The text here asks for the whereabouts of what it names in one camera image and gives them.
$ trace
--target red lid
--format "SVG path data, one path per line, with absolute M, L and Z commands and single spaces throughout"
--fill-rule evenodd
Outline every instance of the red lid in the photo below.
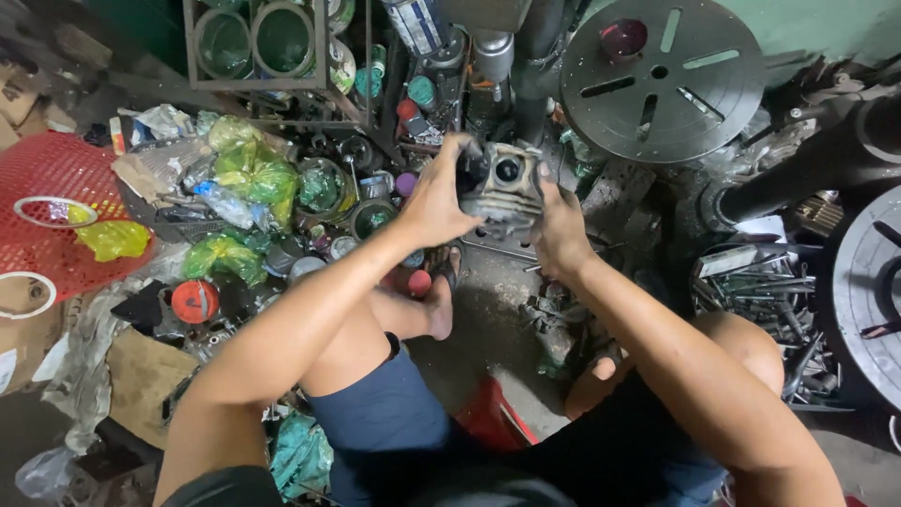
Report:
M 409 98 L 401 100 L 400 104 L 397 105 L 397 115 L 400 116 L 401 121 L 405 122 L 416 116 L 418 113 L 419 107 L 417 107 L 416 103 Z
M 432 288 L 432 276 L 425 270 L 416 270 L 410 275 L 406 286 L 410 290 L 411 296 L 421 298 Z
M 172 292 L 172 311 L 188 324 L 200 324 L 218 309 L 219 291 L 208 281 L 186 281 Z

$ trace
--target purple cap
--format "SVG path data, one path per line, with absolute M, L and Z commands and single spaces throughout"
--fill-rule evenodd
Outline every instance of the purple cap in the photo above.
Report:
M 408 198 L 413 194 L 413 188 L 415 188 L 418 180 L 419 175 L 415 172 L 405 172 L 395 180 L 395 189 L 397 189 L 398 194 Z

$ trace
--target black shorts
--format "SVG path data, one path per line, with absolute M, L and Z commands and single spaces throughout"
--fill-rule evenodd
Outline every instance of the black shorts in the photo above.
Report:
M 308 398 L 334 449 L 332 496 L 345 507 L 404 505 L 442 470 L 498 464 L 537 475 L 579 505 L 706 505 L 725 471 L 697 448 L 637 372 L 536 446 L 495 456 L 394 356 L 352 386 Z

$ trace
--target bare foot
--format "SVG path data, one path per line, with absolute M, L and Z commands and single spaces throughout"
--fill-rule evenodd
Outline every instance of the bare foot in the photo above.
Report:
M 450 257 L 450 266 L 460 276 L 460 249 L 456 246 L 441 248 L 439 262 Z M 429 335 L 436 340 L 443 340 L 451 335 L 453 327 L 453 305 L 451 304 L 451 286 L 441 275 L 435 277 L 432 288 L 423 300 L 429 309 Z

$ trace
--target hand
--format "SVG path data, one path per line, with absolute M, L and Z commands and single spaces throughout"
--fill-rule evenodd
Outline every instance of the hand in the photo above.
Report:
M 413 195 L 395 220 L 397 226 L 405 229 L 414 248 L 447 243 L 485 220 L 466 215 L 457 203 L 457 159 L 475 143 L 467 134 L 446 134 L 441 152 L 419 175 Z
M 532 227 L 531 242 L 542 272 L 571 284 L 585 262 L 596 255 L 585 236 L 585 218 L 576 194 L 558 187 L 546 163 L 538 166 L 538 172 L 544 214 Z

